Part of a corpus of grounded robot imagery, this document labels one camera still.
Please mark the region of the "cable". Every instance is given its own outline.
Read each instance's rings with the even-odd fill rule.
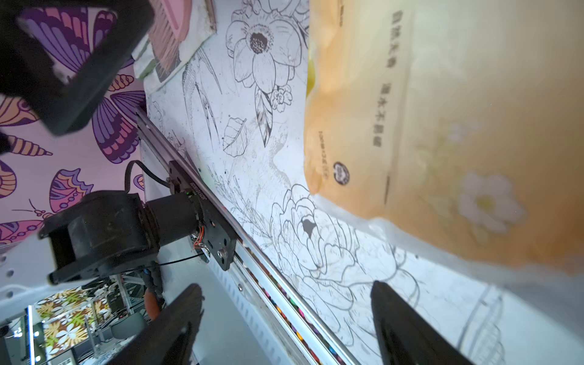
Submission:
[[[167,183],[166,181],[162,180],[161,178],[159,178],[158,176],[154,175],[152,173],[152,171],[150,171],[140,160],[132,160],[128,163],[128,165],[126,166],[126,174],[124,175],[124,191],[126,193],[130,192],[130,182],[131,182],[131,178],[132,178],[132,167],[134,166],[134,164],[137,164],[138,166],[140,166],[140,168],[146,173],[146,175],[150,176],[151,178],[154,179],[154,181],[156,181],[157,183],[159,183],[160,185],[164,185],[168,188],[170,188],[170,184]]]
[[[194,258],[198,258],[199,256],[204,255],[204,253],[198,253],[197,255],[193,255],[184,259],[180,259],[180,260],[176,260],[176,261],[171,261],[171,262],[165,262],[165,263],[161,263],[161,264],[157,264],[158,266],[164,266],[164,265],[170,265],[171,263],[177,263],[177,262],[181,262],[181,261],[186,261],[186,260],[190,260],[190,259],[194,259]],[[135,267],[133,269],[128,269],[128,270],[124,270],[122,272],[118,272],[118,273],[114,273],[111,275],[118,275],[118,274],[124,274],[124,273],[131,273],[133,271],[136,270],[144,270],[147,269],[149,267],[155,267],[155,265],[146,265],[146,266],[140,266],[140,267]]]
[[[193,248],[194,248],[194,249],[199,249],[199,250],[201,250],[201,251],[202,251],[203,249],[205,249],[205,250],[207,250],[207,254],[208,254],[209,256],[211,256],[211,250],[209,250],[209,249],[208,249],[208,248],[206,248],[205,246],[194,246]]]
[[[177,263],[177,262],[181,262],[181,261],[186,261],[186,260],[198,258],[201,255],[204,255],[204,253],[198,253],[197,255],[193,255],[191,257],[184,258],[184,259],[180,259],[180,260],[177,260],[177,261],[170,261],[170,262],[161,263],[161,264],[159,264],[159,266],[170,265],[171,263]]]
[[[197,240],[193,243],[193,246],[199,246],[201,242],[203,242],[203,236],[205,235],[205,226],[201,226],[201,230],[199,232],[199,236]]]

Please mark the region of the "butterfly pattern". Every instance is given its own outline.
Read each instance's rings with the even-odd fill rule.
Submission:
[[[0,95],[0,127],[24,126],[34,123],[39,117],[22,98],[7,98]],[[15,135],[8,135],[10,152],[25,156],[52,155],[36,143]],[[16,174],[6,163],[0,161],[0,199],[16,190]]]
[[[41,220],[24,220],[0,224],[0,253],[4,253],[12,248],[16,243],[23,241],[32,233],[39,230],[43,225],[43,220],[59,213],[77,203],[91,192],[93,184],[87,185],[79,180],[81,168],[73,171],[59,170],[51,182],[49,188],[50,211],[35,208],[29,200],[33,210],[14,209],[14,211],[29,211],[34,213]]]
[[[134,185],[135,185],[135,186],[136,186],[138,189],[140,189],[140,190],[144,191],[144,175],[142,175],[142,174],[140,174],[140,175],[136,175],[136,176],[134,177]]]
[[[31,8],[21,17],[29,33],[58,65],[63,66],[58,69],[62,69],[62,79],[66,80],[80,70],[117,20],[115,13],[101,10],[90,29],[87,8]],[[91,119],[100,150],[114,164],[127,160],[138,145],[134,109],[145,103],[146,96],[142,90],[127,89],[135,79],[123,72],[133,63],[132,58],[124,63]]]

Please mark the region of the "logo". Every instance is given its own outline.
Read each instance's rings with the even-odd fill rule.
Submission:
[[[341,185],[347,185],[350,179],[349,170],[347,169],[347,166],[343,165],[340,162],[335,162],[335,164],[332,165],[332,168],[334,170],[333,174],[335,175],[336,182],[338,182]]]
[[[193,188],[194,192],[197,193],[197,195],[202,199],[202,200],[207,200],[207,197],[205,196],[205,194],[203,194],[203,192],[201,191],[201,189],[199,189],[198,186],[196,186],[193,182],[190,183],[190,187]]]

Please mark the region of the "floral pattern fabric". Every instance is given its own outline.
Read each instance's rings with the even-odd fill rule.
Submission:
[[[99,322],[111,316],[107,299],[93,302]],[[65,290],[45,298],[35,305],[44,320],[44,346],[47,358],[64,353],[88,338],[85,317],[95,329],[96,322],[86,290],[80,287]]]

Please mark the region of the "screw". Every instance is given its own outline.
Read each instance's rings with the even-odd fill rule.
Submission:
[[[227,250],[222,248],[219,251],[217,251],[217,256],[219,256],[220,259],[224,259],[227,257]]]

